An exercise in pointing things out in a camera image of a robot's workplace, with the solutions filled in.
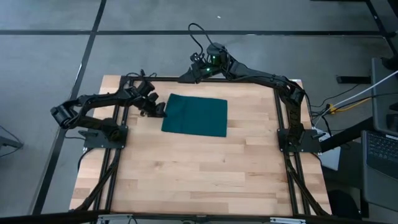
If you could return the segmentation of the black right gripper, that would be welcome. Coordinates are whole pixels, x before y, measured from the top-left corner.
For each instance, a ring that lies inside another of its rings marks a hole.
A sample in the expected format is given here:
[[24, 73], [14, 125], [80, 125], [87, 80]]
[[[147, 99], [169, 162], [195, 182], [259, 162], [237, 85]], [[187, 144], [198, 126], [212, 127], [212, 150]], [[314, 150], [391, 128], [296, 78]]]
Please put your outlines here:
[[211, 67], [201, 67], [197, 63], [191, 64], [191, 67], [178, 78], [179, 83], [197, 83], [205, 78], [210, 78], [214, 75]]

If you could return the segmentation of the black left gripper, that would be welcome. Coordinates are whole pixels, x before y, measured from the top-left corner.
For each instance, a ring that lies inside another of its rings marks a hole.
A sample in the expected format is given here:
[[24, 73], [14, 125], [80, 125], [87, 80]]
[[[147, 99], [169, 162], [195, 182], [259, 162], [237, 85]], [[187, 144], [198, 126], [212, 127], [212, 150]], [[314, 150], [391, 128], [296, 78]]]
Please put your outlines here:
[[136, 102], [136, 107], [140, 110], [140, 116], [165, 118], [167, 115], [164, 111], [166, 104], [161, 102], [157, 104], [158, 94], [153, 92], [148, 96], [140, 96]]

